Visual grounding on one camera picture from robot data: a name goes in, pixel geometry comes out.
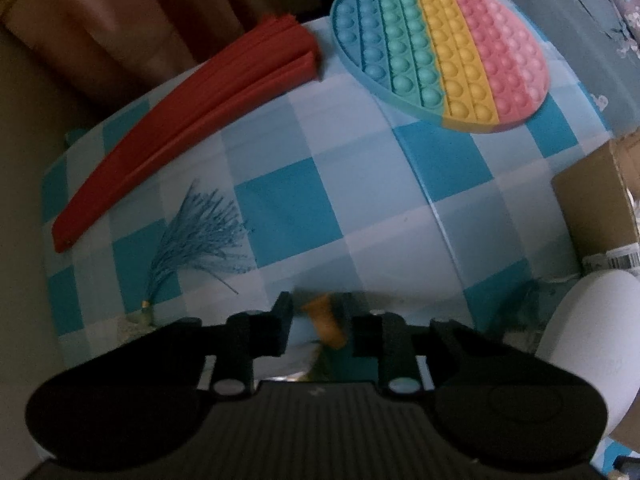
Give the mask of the beige cloth piece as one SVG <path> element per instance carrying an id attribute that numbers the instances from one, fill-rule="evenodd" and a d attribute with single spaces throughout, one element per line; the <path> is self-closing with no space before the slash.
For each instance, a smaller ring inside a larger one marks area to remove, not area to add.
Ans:
<path id="1" fill-rule="evenodd" d="M 347 337 L 333 314 L 330 295 L 314 298 L 303 305 L 302 311 L 310 318 L 322 344 L 333 349 L 341 349 L 347 344 Z"/>

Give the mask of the clear jar with white lid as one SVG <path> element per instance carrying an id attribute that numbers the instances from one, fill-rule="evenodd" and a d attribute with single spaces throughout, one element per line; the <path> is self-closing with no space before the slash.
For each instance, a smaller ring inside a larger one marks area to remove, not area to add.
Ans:
<path id="1" fill-rule="evenodd" d="M 589 382 L 620 424 L 639 391 L 639 280 L 622 270 L 581 278 L 552 314 L 536 357 Z"/>

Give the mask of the blue tassel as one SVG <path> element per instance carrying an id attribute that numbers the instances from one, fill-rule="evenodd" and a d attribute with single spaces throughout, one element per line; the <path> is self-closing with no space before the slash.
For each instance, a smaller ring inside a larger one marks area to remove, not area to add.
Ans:
<path id="1" fill-rule="evenodd" d="M 145 328 L 154 325 L 158 292 L 178 271 L 205 272 L 222 282 L 226 274 L 253 269 L 242 253 L 246 229 L 238 206 L 216 188 L 201 191 L 199 184 L 199 180 L 190 184 L 151 260 L 140 311 L 140 323 Z"/>

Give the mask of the open cardboard box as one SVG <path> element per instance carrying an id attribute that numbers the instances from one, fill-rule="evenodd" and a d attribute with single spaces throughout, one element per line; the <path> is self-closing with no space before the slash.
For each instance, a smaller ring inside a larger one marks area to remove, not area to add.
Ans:
<path id="1" fill-rule="evenodd" d="M 639 274 L 639 133 L 601 145 L 552 179 L 586 273 Z"/>

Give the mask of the rainbow round pop-it toy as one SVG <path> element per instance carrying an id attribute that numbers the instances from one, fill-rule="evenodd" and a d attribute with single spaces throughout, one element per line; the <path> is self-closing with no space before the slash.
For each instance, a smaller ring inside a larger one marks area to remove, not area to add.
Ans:
<path id="1" fill-rule="evenodd" d="M 472 133 L 521 125 L 547 97 L 538 41 L 498 0 L 334 0 L 344 66 L 374 96 Z"/>

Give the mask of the pink gold curtain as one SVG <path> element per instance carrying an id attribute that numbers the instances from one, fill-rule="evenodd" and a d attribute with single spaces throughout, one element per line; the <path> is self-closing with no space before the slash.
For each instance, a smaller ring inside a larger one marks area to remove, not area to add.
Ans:
<path id="1" fill-rule="evenodd" d="M 1 26 L 103 113 L 197 66 L 272 14 L 333 0 L 1 0 Z"/>

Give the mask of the red folded fan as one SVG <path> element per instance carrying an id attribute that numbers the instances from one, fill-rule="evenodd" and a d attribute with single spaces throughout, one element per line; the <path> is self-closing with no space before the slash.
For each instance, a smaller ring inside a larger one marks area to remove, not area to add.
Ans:
<path id="1" fill-rule="evenodd" d="M 265 18 L 143 116 L 102 159 L 52 226 L 66 252 L 111 207 L 206 136 L 318 76 L 316 37 L 294 16 Z"/>

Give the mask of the blue floral bedsheet mattress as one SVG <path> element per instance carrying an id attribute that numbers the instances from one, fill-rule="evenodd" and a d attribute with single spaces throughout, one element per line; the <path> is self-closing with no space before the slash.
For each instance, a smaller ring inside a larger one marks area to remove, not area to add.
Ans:
<path id="1" fill-rule="evenodd" d="M 564 55 L 616 136 L 639 128 L 639 45 L 613 0 L 512 0 Z"/>

